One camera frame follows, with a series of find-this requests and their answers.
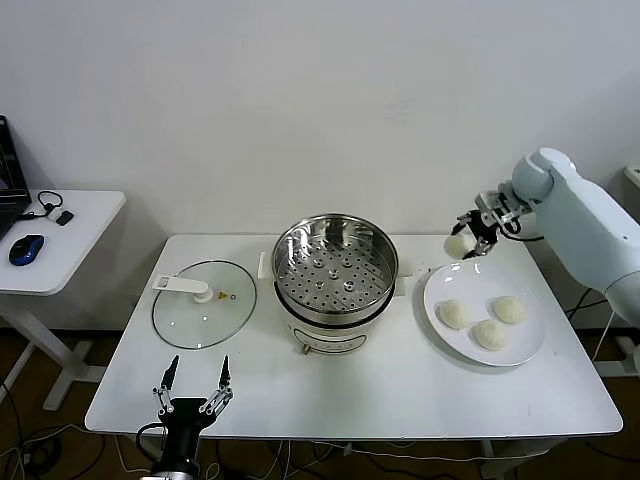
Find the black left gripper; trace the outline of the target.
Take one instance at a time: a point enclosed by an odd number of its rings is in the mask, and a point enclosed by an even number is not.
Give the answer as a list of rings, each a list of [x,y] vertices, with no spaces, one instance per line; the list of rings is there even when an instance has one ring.
[[[207,398],[171,398],[179,364],[175,355],[164,371],[160,385],[152,392],[158,404],[158,418],[170,435],[199,435],[214,424],[214,414],[221,414],[233,398],[229,357],[225,356],[217,389]]]

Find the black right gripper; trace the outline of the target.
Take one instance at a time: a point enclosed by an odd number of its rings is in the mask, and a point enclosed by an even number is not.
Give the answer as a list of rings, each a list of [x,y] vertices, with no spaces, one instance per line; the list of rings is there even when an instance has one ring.
[[[462,236],[465,253],[463,259],[486,256],[498,242],[499,225],[489,218],[489,223],[483,219],[482,212],[474,209],[457,218],[457,223],[452,228],[452,234],[458,235],[464,229],[468,229],[473,235]]]

